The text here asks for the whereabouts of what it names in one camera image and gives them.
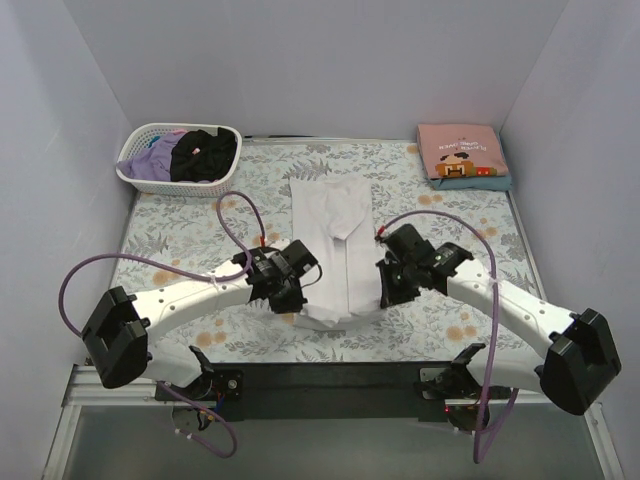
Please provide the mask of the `white t shirt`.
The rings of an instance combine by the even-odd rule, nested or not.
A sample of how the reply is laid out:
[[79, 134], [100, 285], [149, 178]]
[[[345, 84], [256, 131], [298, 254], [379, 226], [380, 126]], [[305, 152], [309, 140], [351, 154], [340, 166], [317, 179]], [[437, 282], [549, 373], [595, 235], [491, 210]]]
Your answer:
[[371, 182], [358, 175], [292, 179], [293, 238], [318, 260], [322, 278], [304, 288], [307, 303], [294, 325], [351, 330], [382, 318]]

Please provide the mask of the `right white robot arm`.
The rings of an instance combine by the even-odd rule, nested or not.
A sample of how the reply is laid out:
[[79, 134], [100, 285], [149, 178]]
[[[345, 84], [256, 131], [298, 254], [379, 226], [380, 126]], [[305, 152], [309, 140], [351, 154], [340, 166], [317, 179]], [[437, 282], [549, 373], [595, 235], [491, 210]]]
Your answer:
[[534, 297], [509, 282], [494, 281], [471, 252], [446, 242], [435, 248], [411, 224], [380, 233], [385, 256], [377, 264], [380, 305], [389, 308], [435, 290], [486, 315], [528, 345], [522, 353], [491, 353], [473, 343], [416, 388], [433, 398], [477, 398], [488, 386], [504, 397], [519, 389], [544, 394], [572, 415], [584, 414], [621, 371], [606, 318], [593, 309], [578, 314]]

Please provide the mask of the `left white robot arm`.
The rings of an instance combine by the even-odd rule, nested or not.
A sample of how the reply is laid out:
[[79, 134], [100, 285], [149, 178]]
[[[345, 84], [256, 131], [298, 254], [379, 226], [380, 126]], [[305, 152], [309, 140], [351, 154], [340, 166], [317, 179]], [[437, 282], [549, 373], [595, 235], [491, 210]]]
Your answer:
[[306, 304], [302, 277], [318, 260], [299, 240], [282, 249], [238, 253], [212, 272], [155, 290], [108, 290], [81, 338], [103, 387], [116, 389], [143, 378], [165, 381], [193, 400], [213, 386], [206, 356], [193, 346], [172, 345], [179, 327], [230, 307], [264, 300], [276, 314], [298, 313]]

